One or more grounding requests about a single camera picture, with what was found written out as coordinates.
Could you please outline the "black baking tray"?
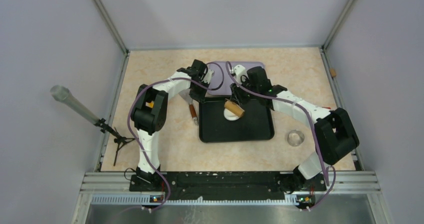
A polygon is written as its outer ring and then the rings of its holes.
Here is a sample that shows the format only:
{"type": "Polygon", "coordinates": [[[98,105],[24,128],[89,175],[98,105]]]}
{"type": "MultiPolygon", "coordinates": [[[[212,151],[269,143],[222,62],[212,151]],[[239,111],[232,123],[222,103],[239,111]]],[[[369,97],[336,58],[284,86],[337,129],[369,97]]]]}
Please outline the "black baking tray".
{"type": "Polygon", "coordinates": [[[271,110],[252,99],[238,120],[224,117],[226,96],[206,97],[199,104],[199,139],[204,143],[267,141],[275,135],[271,110]]]}

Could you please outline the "wooden dough roller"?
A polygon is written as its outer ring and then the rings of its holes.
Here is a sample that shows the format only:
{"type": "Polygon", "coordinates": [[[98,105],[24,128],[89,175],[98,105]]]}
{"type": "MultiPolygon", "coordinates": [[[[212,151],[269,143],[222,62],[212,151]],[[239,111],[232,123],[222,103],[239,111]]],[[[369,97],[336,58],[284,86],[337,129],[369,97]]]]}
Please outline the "wooden dough roller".
{"type": "Polygon", "coordinates": [[[241,113],[245,114],[245,110],[242,109],[238,104],[231,100],[226,100],[224,103],[224,109],[228,109],[236,115],[241,115],[241,113]]]}

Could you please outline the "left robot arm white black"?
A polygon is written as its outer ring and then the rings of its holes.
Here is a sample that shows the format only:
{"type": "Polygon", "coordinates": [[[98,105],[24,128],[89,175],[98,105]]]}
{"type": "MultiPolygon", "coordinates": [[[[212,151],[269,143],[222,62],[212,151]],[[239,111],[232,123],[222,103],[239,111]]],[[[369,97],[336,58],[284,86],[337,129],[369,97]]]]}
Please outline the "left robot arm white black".
{"type": "Polygon", "coordinates": [[[189,98],[202,102],[213,76],[214,71],[206,63],[195,59],[191,66],[179,68],[169,78],[139,87],[128,121],[133,122],[132,134],[140,151],[136,176],[147,190],[156,190],[161,182],[159,132],[167,119],[169,100],[188,91],[189,98]]]}

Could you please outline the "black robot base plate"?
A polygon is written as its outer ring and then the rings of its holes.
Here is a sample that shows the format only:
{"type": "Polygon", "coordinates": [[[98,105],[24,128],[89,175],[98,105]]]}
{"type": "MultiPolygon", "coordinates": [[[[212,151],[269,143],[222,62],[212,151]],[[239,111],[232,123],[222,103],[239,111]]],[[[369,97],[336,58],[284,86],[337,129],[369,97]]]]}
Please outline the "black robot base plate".
{"type": "Polygon", "coordinates": [[[131,192],[170,191],[169,201],[266,201],[283,200],[295,192],[326,191],[322,174],[304,179],[300,174],[281,171],[169,171],[143,178],[133,174],[131,192]]]}

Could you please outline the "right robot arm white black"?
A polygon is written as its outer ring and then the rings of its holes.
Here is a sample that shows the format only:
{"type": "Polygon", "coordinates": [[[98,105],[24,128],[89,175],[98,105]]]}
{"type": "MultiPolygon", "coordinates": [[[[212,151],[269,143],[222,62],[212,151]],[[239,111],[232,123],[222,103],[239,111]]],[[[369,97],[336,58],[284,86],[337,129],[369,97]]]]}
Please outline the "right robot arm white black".
{"type": "Polygon", "coordinates": [[[231,95],[239,105],[256,99],[272,111],[286,114],[310,128],[315,151],[293,170],[297,189],[307,190],[318,174],[328,181],[328,168],[359,146],[358,135],[345,109],[321,107],[295,96],[286,87],[273,85],[260,66],[246,69],[227,61],[225,69],[233,81],[231,95]]]}

